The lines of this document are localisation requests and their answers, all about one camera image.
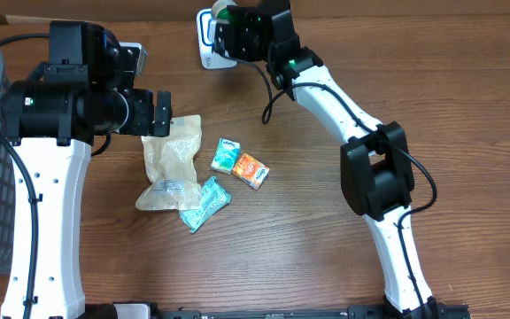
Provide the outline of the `green lid jar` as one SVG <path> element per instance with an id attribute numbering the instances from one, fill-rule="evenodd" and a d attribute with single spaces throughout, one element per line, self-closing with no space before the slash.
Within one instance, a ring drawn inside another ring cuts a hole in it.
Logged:
<path id="1" fill-rule="evenodd" d="M 234 0 L 217 0 L 211 9 L 211 14 L 214 19 L 218 20 L 230 20 L 230 13 L 228 10 L 229 6 L 236 6 Z"/>

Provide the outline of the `clear plastic bag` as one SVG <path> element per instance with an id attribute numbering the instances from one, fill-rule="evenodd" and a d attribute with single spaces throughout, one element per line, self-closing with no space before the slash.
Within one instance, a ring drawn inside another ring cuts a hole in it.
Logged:
<path id="1" fill-rule="evenodd" d="M 197 181 L 194 157 L 202 139 L 201 116 L 171 120 L 167 137 L 144 136 L 143 157 L 151 185 L 135 207 L 142 211 L 190 210 L 200 207 L 201 185 Z"/>

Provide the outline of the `teal tissue pack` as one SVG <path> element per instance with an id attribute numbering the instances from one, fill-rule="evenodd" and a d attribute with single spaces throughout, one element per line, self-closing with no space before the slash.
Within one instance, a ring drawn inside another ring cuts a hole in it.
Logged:
<path id="1" fill-rule="evenodd" d="M 240 143 L 221 138 L 212 159 L 211 169 L 231 175 L 240 152 Z"/>

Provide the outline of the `teal wipes packet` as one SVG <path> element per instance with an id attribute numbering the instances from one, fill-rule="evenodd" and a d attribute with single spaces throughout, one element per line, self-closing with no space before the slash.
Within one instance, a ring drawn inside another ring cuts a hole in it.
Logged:
<path id="1" fill-rule="evenodd" d="M 200 207 L 179 212 L 182 221 L 191 233 L 197 232 L 214 214 L 231 202 L 232 196 L 218 183 L 215 176 L 210 177 L 202 187 Z"/>

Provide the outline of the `orange tissue pack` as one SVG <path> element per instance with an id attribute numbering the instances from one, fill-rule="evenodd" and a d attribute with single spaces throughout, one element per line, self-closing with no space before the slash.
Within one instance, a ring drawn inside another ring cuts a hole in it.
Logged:
<path id="1" fill-rule="evenodd" d="M 232 168 L 232 174 L 247 183 L 254 190 L 260 188 L 268 178 L 269 172 L 268 166 L 248 153 L 243 153 Z"/>

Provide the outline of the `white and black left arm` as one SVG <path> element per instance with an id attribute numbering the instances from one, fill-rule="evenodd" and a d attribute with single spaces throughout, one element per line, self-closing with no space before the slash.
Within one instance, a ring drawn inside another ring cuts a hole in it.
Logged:
<path id="1" fill-rule="evenodd" d="M 78 318 L 81 197 L 96 136 L 165 137 L 166 91 L 134 85 L 145 64 L 140 43 L 124 43 L 88 22 L 50 24 L 42 72 L 13 83 L 3 99 L 3 134 L 14 154 L 12 268 L 4 318 Z"/>

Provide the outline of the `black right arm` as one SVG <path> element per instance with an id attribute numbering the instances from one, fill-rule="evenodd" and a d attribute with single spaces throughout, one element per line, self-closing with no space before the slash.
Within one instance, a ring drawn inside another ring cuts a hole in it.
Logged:
<path id="1" fill-rule="evenodd" d="M 427 170 L 409 154 L 403 128 L 367 114 L 336 84 L 322 59 L 300 42 L 290 2 L 247 7 L 217 1 L 211 15 L 214 52 L 244 64 L 265 62 L 268 81 L 279 95 L 307 109 L 339 143 L 342 193 L 371 229 L 382 264 L 387 314 L 435 317 L 437 307 L 412 232 L 412 169 Z"/>

